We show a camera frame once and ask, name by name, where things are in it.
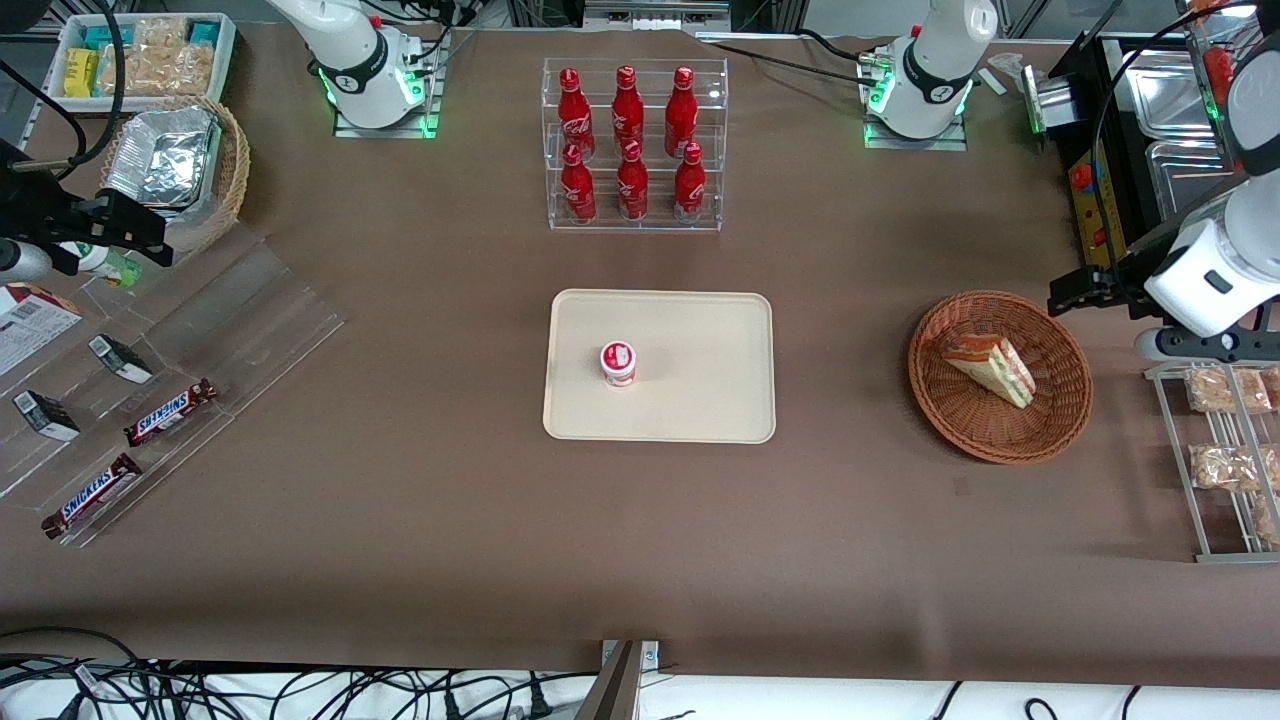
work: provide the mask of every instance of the metal bracket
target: metal bracket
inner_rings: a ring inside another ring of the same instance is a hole
[[[604,667],[575,720],[634,720],[641,673],[658,669],[657,641],[605,641]]]

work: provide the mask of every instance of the aluminum foil container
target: aluminum foil container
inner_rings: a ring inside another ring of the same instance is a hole
[[[108,187],[154,209],[189,206],[212,169],[216,129],[218,118],[202,108],[138,113],[124,123]]]

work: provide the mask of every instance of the metal frame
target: metal frame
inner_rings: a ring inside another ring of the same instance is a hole
[[[575,720],[634,720],[640,675],[658,669],[657,641],[607,641],[604,667]]]
[[[1257,529],[1253,525],[1253,510],[1256,502],[1258,502],[1258,498],[1256,497],[1257,493],[1229,492],[1231,506],[1240,527],[1240,537],[1244,541],[1245,551],[1215,553],[1210,548],[1208,536],[1204,532],[1204,521],[1201,516],[1199,503],[1196,497],[1196,487],[1192,483],[1187,455],[1183,450],[1185,445],[1184,438],[1179,437],[1178,421],[1174,419],[1174,414],[1170,410],[1169,396],[1165,391],[1166,382],[1178,380],[1179,383],[1183,383],[1185,382],[1187,373],[1190,370],[1221,368],[1226,373],[1228,384],[1231,386],[1231,393],[1235,397],[1235,413],[1204,413],[1204,420],[1208,423],[1210,436],[1217,445],[1248,447],[1253,455],[1254,466],[1262,469],[1260,477],[1265,478],[1263,487],[1267,487],[1270,484],[1270,477],[1266,473],[1267,465],[1263,462],[1262,450],[1258,446],[1258,437],[1261,436],[1263,438],[1263,443],[1271,443],[1272,438],[1280,439],[1280,428],[1275,427],[1276,414],[1274,411],[1256,415],[1249,415],[1245,411],[1244,398],[1240,395],[1239,383],[1236,382],[1235,373],[1231,372],[1231,368],[1242,366],[1245,365],[1221,365],[1212,361],[1171,360],[1157,365],[1146,373],[1147,379],[1156,387],[1156,398],[1160,401],[1160,411],[1165,419],[1165,429],[1169,432],[1169,442],[1172,446],[1174,460],[1178,464],[1178,474],[1181,477],[1183,491],[1187,495],[1187,505],[1192,511],[1192,524],[1196,528],[1196,539],[1201,547],[1201,552],[1196,555],[1197,562],[1280,562],[1280,548],[1258,538]],[[1263,492],[1261,495],[1266,503],[1266,511],[1271,514],[1272,523],[1275,523],[1276,528],[1280,528],[1280,509],[1276,506],[1275,493]]]

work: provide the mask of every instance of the brown tabletop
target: brown tabletop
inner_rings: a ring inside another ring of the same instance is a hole
[[[968,152],[869,151],[851,85],[731,55],[719,237],[547,228],[544,55],[722,54],[676,32],[485,32],[449,67],[438,138],[355,141],[329,137],[297,32],[244,27],[227,99],[253,146],[243,217],[348,323],[88,548],[0,505],[0,625],[92,626],[147,657],[585,669],[625,635],[686,673],[1280,683],[1280,571],[1190,562],[1123,310],[1065,318],[1097,398],[1052,462],[965,457],[910,398],[927,307],[1041,301],[1076,265],[1016,92],[974,94]],[[45,113],[29,149],[68,141]],[[549,307],[570,287],[768,297],[777,434],[548,437]]]

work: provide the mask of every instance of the red button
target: red button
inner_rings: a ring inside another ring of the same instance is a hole
[[[1075,190],[1087,190],[1093,184],[1093,169],[1088,165],[1076,165],[1071,168],[1071,187]]]

